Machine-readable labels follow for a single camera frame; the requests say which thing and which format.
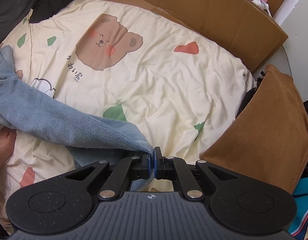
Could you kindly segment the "teal printed fabric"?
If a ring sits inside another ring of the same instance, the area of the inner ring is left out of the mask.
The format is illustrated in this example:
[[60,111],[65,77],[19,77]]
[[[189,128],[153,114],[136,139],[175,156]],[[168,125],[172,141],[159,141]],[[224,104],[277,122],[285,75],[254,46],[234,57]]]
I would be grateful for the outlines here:
[[299,180],[292,196],[297,211],[288,233],[295,239],[308,240],[308,177]]

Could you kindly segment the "brown cardboard box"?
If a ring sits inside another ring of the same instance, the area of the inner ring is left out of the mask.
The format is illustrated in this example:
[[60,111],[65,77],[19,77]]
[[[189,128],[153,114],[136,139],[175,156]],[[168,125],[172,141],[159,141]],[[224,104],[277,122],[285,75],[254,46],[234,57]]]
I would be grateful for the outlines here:
[[144,8],[192,29],[240,58],[254,72],[288,35],[249,0],[108,0]]

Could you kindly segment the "light blue denim jeans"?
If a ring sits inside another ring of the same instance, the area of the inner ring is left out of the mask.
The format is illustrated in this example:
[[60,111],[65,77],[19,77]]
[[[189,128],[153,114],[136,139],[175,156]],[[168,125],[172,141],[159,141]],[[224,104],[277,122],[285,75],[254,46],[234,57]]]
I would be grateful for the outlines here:
[[148,178],[134,182],[132,190],[153,180],[154,149],[136,125],[83,113],[27,85],[15,72],[10,46],[0,49],[0,125],[66,146],[80,166],[95,160],[83,156],[89,148],[145,152]]

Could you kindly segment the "cream bear print bedsheet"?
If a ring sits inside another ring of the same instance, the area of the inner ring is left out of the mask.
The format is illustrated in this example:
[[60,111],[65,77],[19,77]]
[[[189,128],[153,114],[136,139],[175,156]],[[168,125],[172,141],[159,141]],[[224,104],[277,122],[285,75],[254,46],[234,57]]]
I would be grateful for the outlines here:
[[[22,20],[5,38],[27,85],[83,113],[137,126],[151,146],[194,164],[234,122],[254,87],[242,61],[215,42],[132,5],[74,0]],[[66,146],[20,130],[0,170],[0,225],[18,189],[79,166]]]

